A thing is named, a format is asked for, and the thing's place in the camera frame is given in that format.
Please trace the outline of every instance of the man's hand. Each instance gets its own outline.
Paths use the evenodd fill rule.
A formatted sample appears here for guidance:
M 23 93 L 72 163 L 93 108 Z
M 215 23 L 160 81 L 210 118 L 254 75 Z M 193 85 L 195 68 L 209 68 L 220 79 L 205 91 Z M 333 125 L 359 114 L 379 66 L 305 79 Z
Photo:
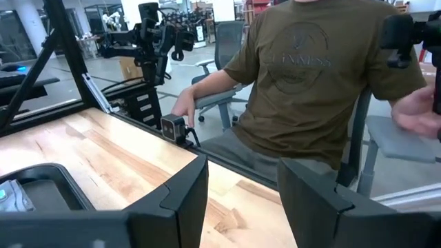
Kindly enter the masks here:
M 434 91 L 434 85 L 426 86 L 397 101 L 392 107 L 395 122 L 419 135 L 437 138 L 441 130 L 441 116 L 432 110 Z
M 194 127 L 194 93 L 191 87 L 183 90 L 172 108 L 172 114 L 188 116 L 188 125 Z

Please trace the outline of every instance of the gray office chair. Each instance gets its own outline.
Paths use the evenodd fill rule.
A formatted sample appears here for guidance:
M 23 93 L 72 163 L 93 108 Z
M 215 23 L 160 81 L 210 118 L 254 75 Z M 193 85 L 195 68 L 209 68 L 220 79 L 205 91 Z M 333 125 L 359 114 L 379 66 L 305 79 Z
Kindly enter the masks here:
M 351 187 L 359 178 L 357 192 L 366 197 L 371 195 L 378 150 L 387 158 L 435 163 L 435 154 L 418 135 L 400 129 L 389 117 L 367 117 L 370 100 L 371 91 L 366 88 L 358 98 L 349 122 L 349 142 L 337 178 L 337 182 L 345 187 Z M 360 172 L 365 124 L 371 138 L 365 167 Z
M 209 75 L 209 70 L 207 68 L 209 64 L 215 63 L 216 68 L 218 70 L 221 70 L 233 58 L 237 51 L 240 50 L 240 48 L 242 47 L 244 24 L 245 23 L 243 21 L 226 21 L 217 25 L 214 59 L 201 61 L 196 64 L 196 66 L 203 68 L 204 75 L 195 77 L 192 80 L 192 84 L 198 83 Z M 242 85 L 239 84 L 232 90 L 198 99 L 196 101 L 196 109 L 200 110 L 198 118 L 199 121 L 204 121 L 203 114 L 206 111 L 218 106 L 223 130 L 225 131 L 226 129 L 230 128 L 232 126 L 232 120 L 230 120 L 229 118 L 228 103 L 247 102 L 247 100 L 233 98 L 233 96 L 241 90 Z

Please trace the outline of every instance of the chair backrest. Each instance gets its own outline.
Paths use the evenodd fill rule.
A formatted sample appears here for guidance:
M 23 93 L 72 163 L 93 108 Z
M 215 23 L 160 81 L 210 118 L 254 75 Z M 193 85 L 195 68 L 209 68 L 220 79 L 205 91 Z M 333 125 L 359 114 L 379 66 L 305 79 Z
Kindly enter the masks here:
M 224 68 L 242 47 L 243 21 L 225 21 L 216 27 L 214 62 L 218 70 Z
M 360 173 L 361 151 L 365 134 L 365 119 L 371 102 L 371 90 L 366 87 L 358 97 L 348 124 L 348 143 L 342 157 L 337 182 L 349 187 Z

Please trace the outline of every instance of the wooden tabletop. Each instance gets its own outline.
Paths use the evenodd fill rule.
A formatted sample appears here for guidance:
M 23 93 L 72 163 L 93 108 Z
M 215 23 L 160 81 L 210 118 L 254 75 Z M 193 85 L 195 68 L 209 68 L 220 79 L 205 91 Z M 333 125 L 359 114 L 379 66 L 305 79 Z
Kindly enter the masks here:
M 96 109 L 0 138 L 0 175 L 62 164 L 96 209 L 122 209 L 196 155 Z M 209 163 L 201 247 L 296 247 L 278 193 Z

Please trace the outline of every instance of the concrete floor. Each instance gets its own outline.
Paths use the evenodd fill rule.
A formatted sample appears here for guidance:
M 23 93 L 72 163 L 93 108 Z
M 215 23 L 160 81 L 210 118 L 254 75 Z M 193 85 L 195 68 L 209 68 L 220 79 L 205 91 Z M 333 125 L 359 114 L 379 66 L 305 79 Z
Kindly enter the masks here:
M 172 79 L 165 82 L 157 88 L 159 92 L 161 109 L 163 114 L 170 113 L 170 110 L 176 100 L 176 96 L 188 87 L 192 78 L 201 75 L 202 69 L 194 67 L 198 61 L 212 59 L 214 57 L 214 46 L 199 48 L 193 52 L 187 53 L 185 59 L 181 62 L 172 61 Z M 94 82 L 100 87 L 106 87 L 117 81 L 123 80 L 119 60 L 113 59 L 95 59 L 87 60 L 86 65 L 89 73 L 94 77 Z M 216 70 L 213 66 L 209 67 L 211 71 Z M 33 99 L 23 103 L 22 108 L 31 110 L 45 107 L 51 104 L 60 103 L 69 99 L 79 99 L 79 93 L 69 73 L 69 67 L 64 57 L 51 59 L 44 69 L 44 73 L 51 74 L 60 78 L 60 82 L 46 86 L 48 96 Z M 247 99 L 251 87 L 246 87 L 237 97 Z M 245 104 L 233 104 L 232 108 L 238 112 L 245 109 Z M 372 100 L 369 114 L 389 116 L 390 107 L 388 103 Z M 221 119 L 217 108 L 208 111 L 205 115 L 205 122 L 199 123 L 196 120 L 196 131 L 201 141 L 217 136 L 222 132 Z M 427 141 L 438 156 L 441 156 L 441 145 L 437 141 Z M 367 146 L 363 147 L 363 163 L 367 151 Z M 420 164 L 408 161 L 399 161 L 385 158 L 382 154 L 378 155 L 376 163 L 376 177 L 373 185 L 372 196 L 390 194 L 406 189 L 412 189 L 424 185 L 441 183 L 441 165 Z

